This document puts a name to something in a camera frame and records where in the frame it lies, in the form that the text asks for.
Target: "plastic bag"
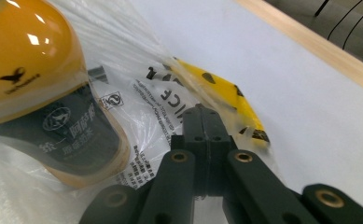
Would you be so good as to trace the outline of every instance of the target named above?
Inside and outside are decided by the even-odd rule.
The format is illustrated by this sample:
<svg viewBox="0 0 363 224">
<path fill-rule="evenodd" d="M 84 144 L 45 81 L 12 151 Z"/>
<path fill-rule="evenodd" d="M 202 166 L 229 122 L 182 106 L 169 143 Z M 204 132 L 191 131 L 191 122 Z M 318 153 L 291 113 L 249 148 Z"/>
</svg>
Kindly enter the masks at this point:
<svg viewBox="0 0 363 224">
<path fill-rule="evenodd" d="M 169 149 L 170 135 L 181 134 L 182 111 L 197 103 L 213 107 L 227 118 L 230 134 L 239 134 L 242 142 L 252 144 L 256 123 L 240 122 L 237 111 L 196 81 L 127 1 L 50 2 L 76 30 L 88 68 L 104 67 L 105 78 L 92 76 L 91 85 L 98 102 L 125 130 L 133 155 L 119 175 L 84 189 L 72 189 L 37 161 L 0 144 L 0 223 L 78 223 L 101 189 L 117 183 L 138 188 L 155 175 Z M 156 74 L 151 80 L 147 74 L 152 71 Z M 163 81 L 169 74 L 171 81 Z M 175 81 L 177 78 L 184 87 Z M 202 210 L 210 208 L 197 205 Z"/>
</svg>

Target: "white surface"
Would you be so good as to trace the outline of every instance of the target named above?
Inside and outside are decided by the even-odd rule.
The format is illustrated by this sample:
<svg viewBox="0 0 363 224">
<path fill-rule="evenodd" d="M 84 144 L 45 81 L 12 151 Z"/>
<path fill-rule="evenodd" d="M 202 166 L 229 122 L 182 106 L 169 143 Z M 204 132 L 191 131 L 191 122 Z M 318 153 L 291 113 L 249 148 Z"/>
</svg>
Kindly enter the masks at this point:
<svg viewBox="0 0 363 224">
<path fill-rule="evenodd" d="M 236 83 L 262 120 L 286 184 L 363 204 L 363 89 L 229 0 L 132 0 L 175 57 Z"/>
</svg>

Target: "wooden edge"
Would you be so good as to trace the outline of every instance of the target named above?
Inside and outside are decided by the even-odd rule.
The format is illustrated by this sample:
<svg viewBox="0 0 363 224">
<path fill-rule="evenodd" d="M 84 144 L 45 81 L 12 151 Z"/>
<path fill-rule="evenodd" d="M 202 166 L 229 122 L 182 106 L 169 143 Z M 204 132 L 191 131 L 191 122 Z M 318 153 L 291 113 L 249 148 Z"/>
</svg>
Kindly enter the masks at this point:
<svg viewBox="0 0 363 224">
<path fill-rule="evenodd" d="M 262 0 L 235 0 L 363 88 L 363 62 Z"/>
</svg>

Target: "screw hole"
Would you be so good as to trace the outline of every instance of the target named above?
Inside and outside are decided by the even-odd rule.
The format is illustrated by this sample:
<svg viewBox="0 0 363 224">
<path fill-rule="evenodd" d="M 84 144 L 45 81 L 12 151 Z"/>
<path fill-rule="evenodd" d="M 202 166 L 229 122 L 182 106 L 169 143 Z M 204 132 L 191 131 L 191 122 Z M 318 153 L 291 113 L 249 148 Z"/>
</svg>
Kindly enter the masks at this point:
<svg viewBox="0 0 363 224">
<path fill-rule="evenodd" d="M 343 199 L 327 189 L 321 189 L 316 191 L 315 197 L 318 199 L 318 201 L 329 207 L 341 208 L 344 206 Z"/>
<path fill-rule="evenodd" d="M 291 213 L 284 213 L 283 214 L 283 221 L 286 224 L 301 224 L 300 219 Z"/>
<path fill-rule="evenodd" d="M 115 191 L 109 193 L 105 197 L 105 205 L 107 207 L 119 207 L 126 203 L 128 195 L 123 191 Z"/>
<path fill-rule="evenodd" d="M 183 162 L 183 161 L 187 160 L 187 155 L 182 152 L 177 152 L 177 153 L 173 154 L 172 160 L 176 161 L 176 162 Z"/>
<path fill-rule="evenodd" d="M 172 223 L 172 217 L 168 214 L 159 213 L 155 216 L 155 224 L 170 224 Z"/>
<path fill-rule="evenodd" d="M 245 152 L 237 153 L 235 157 L 236 157 L 236 160 L 241 161 L 241 162 L 251 162 L 253 160 L 253 157 Z"/>
</svg>

